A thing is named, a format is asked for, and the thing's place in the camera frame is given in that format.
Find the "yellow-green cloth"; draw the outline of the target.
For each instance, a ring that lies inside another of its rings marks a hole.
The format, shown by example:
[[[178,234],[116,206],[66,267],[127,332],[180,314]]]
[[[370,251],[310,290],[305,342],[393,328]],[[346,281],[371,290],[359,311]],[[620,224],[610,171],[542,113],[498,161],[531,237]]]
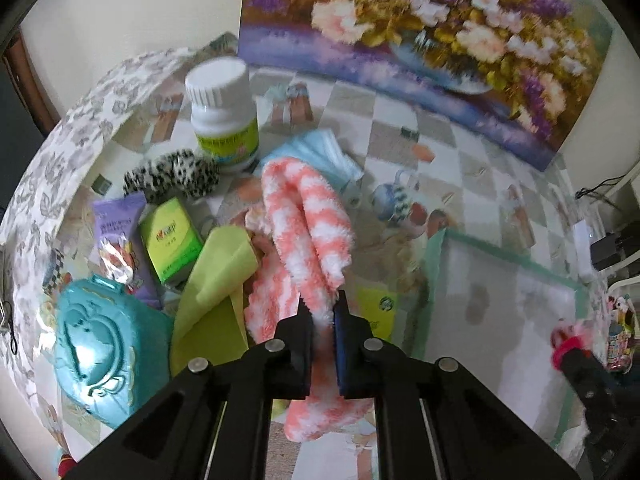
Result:
[[[195,358],[220,365],[239,359],[248,349],[244,284],[257,268],[244,229],[221,226],[210,231],[175,315],[169,353],[172,376]]]

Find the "pink white fuzzy sock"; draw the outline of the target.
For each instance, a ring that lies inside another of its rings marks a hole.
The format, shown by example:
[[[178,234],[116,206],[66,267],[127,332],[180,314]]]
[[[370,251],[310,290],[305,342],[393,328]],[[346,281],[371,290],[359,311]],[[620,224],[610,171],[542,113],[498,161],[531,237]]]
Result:
[[[244,310],[245,326],[258,344],[304,304],[314,320],[309,396],[290,404],[288,440],[316,440],[358,422],[369,399],[347,400],[338,391],[333,307],[352,263],[354,233],[340,198],[314,167],[294,157],[271,159],[262,170],[262,201],[245,225],[264,254]]]

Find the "purple wet wipes pack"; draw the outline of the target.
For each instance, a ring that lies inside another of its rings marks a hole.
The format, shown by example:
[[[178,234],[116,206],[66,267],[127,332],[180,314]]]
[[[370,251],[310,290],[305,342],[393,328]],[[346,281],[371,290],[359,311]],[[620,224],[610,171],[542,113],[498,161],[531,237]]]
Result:
[[[160,310],[157,278],[139,232],[145,206],[142,192],[94,202],[94,239],[102,275],[122,284],[127,294]]]

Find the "leopard print scrunchie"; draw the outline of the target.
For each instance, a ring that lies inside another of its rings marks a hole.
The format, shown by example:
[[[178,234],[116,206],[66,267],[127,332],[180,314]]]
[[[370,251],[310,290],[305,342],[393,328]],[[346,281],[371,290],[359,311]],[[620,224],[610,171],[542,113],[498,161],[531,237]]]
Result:
[[[217,163],[191,150],[179,150],[145,160],[124,174],[122,192],[142,193],[148,204],[160,205],[175,196],[199,200],[219,183]]]

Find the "blue face mask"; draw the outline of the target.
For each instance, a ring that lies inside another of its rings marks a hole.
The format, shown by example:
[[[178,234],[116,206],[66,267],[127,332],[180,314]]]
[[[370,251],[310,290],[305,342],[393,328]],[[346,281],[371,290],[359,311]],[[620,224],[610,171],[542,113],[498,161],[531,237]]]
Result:
[[[362,168],[347,155],[331,129],[311,130],[284,142],[260,160],[259,169],[270,160],[293,157],[306,162],[320,172],[338,192],[347,185],[359,182],[364,175]]]

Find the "green rimmed white tray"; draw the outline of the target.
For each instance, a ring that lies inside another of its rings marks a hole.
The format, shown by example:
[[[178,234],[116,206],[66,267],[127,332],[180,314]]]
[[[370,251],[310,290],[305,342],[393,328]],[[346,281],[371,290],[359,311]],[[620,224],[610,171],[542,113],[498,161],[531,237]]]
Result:
[[[574,427],[577,398],[551,364],[557,322],[588,313],[584,285],[529,258],[444,229],[419,264],[421,283],[394,339],[408,356],[450,356],[552,448]]]

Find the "white box on table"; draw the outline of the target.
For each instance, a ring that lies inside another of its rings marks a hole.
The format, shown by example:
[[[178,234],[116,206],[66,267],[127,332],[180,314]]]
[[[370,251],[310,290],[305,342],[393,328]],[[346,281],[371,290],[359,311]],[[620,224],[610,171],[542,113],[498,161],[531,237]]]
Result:
[[[586,220],[580,220],[573,226],[576,250],[577,274],[583,283],[590,283],[596,278],[596,270],[591,260],[591,236]]]

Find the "black power adapter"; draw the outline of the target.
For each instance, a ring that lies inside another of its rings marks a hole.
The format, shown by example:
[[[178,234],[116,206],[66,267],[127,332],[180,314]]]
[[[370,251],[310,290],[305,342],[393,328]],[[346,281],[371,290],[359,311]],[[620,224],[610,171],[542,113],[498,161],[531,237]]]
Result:
[[[639,250],[638,234],[612,233],[590,246],[592,266],[602,271],[620,263]]]

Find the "green tissue pack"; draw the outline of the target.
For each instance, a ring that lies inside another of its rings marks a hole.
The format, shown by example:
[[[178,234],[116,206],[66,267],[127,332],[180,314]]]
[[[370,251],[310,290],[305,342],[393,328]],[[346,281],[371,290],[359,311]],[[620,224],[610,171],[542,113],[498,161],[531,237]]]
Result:
[[[178,197],[157,206],[140,223],[140,235],[160,284],[182,289],[203,249]]]

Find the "teal plastic heart case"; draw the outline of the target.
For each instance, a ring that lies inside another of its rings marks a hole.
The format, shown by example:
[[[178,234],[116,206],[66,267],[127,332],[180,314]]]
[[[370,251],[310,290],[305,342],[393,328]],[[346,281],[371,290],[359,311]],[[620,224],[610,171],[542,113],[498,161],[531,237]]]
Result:
[[[93,275],[58,298],[54,371],[75,403],[112,429],[170,381],[172,318]]]

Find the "checkered printed tablecloth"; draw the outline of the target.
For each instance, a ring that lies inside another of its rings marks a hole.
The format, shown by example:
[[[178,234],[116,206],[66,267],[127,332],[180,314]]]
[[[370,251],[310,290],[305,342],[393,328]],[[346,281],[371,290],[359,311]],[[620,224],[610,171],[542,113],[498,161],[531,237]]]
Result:
[[[195,144],[183,81],[192,66],[233,54],[224,35],[202,50],[169,49],[128,58],[110,70],[63,118],[66,206],[43,278],[44,325],[67,282],[99,270],[92,203],[122,194],[124,174],[140,162]],[[347,285],[350,303],[368,310],[393,300],[392,341],[420,359],[440,355],[440,312],[426,306],[426,229],[446,226],[576,278],[570,228],[579,212],[561,159],[537,171],[497,145],[419,107],[332,79],[258,68],[260,150],[300,134],[329,130],[362,170],[343,195],[357,246]]]

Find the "white pill bottle green label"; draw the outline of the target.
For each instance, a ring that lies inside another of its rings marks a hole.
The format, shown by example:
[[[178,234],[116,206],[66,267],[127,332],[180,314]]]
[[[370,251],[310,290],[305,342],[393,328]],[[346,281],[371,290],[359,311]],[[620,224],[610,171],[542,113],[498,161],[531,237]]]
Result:
[[[200,150],[222,172],[248,168],[257,156],[259,131],[246,63],[232,56],[212,58],[192,68],[184,84]]]

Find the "floral grey white cloth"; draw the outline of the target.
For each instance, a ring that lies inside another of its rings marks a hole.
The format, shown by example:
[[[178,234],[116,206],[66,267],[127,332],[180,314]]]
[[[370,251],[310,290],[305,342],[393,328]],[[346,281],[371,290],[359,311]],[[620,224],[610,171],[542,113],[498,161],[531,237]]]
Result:
[[[2,342],[1,362],[38,422],[66,445],[58,409],[36,385],[47,303],[42,281],[66,211],[104,146],[119,128],[200,52],[179,48],[139,54],[119,63],[86,93],[54,127],[25,170],[1,221],[4,296],[13,310],[13,334]]]

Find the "floral painting canvas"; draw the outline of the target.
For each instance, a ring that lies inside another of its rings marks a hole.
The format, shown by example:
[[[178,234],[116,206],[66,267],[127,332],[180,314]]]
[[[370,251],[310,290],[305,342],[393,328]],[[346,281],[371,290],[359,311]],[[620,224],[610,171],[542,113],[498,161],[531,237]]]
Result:
[[[596,0],[243,0],[240,53],[421,105],[541,170],[611,37]]]

